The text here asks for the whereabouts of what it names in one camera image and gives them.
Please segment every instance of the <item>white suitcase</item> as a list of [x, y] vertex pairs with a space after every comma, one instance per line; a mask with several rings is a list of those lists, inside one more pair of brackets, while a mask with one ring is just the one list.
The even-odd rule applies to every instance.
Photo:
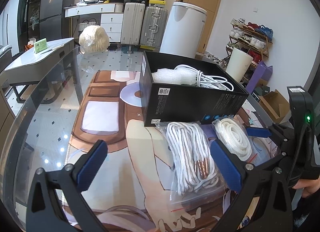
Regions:
[[144, 4], [125, 4], [121, 30], [122, 44], [139, 44], [144, 9]]

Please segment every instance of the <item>open box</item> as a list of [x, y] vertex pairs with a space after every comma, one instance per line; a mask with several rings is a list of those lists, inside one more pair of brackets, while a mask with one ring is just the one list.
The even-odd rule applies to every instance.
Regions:
[[[155, 83], [153, 72], [174, 69], [186, 64], [205, 75], [225, 77], [234, 91], [201, 88], [190, 85]], [[235, 115], [248, 97], [248, 92], [218, 65], [177, 55], [144, 52], [140, 75], [142, 114], [145, 126], [158, 122], [195, 122], [211, 124], [224, 115]]]
[[259, 104], [275, 123], [280, 123], [290, 110], [289, 102], [278, 90], [260, 96]]

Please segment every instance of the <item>human hand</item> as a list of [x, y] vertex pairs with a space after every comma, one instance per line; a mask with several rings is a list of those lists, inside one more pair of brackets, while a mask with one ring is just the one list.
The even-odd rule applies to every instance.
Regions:
[[292, 187], [293, 189], [303, 188], [302, 198], [306, 198], [320, 189], [320, 178], [316, 180], [312, 179], [300, 179], [297, 184]]

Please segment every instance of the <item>wicker basket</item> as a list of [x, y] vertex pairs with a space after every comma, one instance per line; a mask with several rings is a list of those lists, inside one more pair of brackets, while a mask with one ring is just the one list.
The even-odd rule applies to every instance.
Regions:
[[94, 22], [89, 22], [88, 20], [84, 20], [81, 24], [79, 24], [79, 32], [83, 31], [85, 28], [87, 28], [90, 25], [96, 25], [97, 21], [96, 19], [90, 19], [90, 20], [94, 20]]

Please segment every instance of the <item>clothes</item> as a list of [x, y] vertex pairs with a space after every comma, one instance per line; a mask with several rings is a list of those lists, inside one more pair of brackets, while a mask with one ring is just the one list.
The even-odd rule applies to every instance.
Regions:
[[320, 189], [299, 201], [297, 209], [293, 211], [293, 225], [293, 231], [296, 232], [320, 230]]

